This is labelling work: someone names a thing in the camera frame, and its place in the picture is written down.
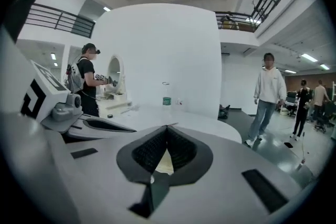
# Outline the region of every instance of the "black pants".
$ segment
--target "black pants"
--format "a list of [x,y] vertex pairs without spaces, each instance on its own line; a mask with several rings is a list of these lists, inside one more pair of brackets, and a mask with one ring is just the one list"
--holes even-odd
[[306,119],[307,119],[307,114],[308,114],[308,109],[304,109],[304,108],[299,108],[298,109],[298,113],[296,114],[295,127],[294,127],[294,134],[296,134],[296,131],[298,130],[298,127],[299,127],[299,124],[300,124],[298,137],[300,137],[300,135],[302,133],[303,126],[304,126],[304,124],[306,122]]
[[99,117],[99,109],[96,100],[78,92],[81,98],[82,111],[84,114]]

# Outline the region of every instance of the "black logo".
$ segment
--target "black logo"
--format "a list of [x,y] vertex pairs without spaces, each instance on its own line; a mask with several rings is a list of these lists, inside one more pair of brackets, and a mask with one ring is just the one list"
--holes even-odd
[[52,86],[55,87],[58,91],[66,91],[67,89],[57,80],[55,77],[49,72],[48,69],[35,64],[39,71],[41,71],[42,75],[51,83]]
[[24,103],[21,108],[21,113],[23,115],[27,115],[33,119],[36,119],[38,112],[40,111],[40,108],[46,98],[46,94],[42,91],[40,86],[37,84],[36,80],[34,79],[32,83],[30,84],[30,88],[35,93],[34,96],[29,96],[29,91],[26,93],[24,97]]

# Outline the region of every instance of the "round mirror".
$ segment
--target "round mirror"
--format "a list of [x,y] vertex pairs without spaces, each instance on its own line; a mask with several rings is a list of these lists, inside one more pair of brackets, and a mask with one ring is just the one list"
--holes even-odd
[[117,55],[113,55],[108,68],[108,77],[111,77],[112,83],[106,85],[106,92],[124,94],[121,80],[123,79],[123,64]]

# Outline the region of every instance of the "black cap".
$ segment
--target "black cap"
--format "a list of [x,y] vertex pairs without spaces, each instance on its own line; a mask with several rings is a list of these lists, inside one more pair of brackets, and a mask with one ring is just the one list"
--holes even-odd
[[97,50],[97,48],[95,47],[94,44],[92,43],[87,43],[86,45],[84,45],[84,47],[82,48],[82,54],[85,54],[87,52],[88,49],[96,49],[96,54],[100,53],[100,50]]

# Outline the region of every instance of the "black t-shirt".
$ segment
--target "black t-shirt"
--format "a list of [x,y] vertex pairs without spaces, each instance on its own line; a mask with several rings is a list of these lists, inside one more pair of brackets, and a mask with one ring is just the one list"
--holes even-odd
[[299,108],[303,108],[306,102],[312,99],[312,91],[309,89],[303,89],[298,91],[298,97],[300,98]]
[[[84,59],[77,63],[80,75],[82,76],[82,78],[84,78],[85,73],[92,72],[94,76],[95,69],[93,68],[93,63],[85,57],[80,57],[80,59],[82,58]],[[83,92],[93,98],[96,98],[96,87],[88,86],[86,82],[84,82]]]

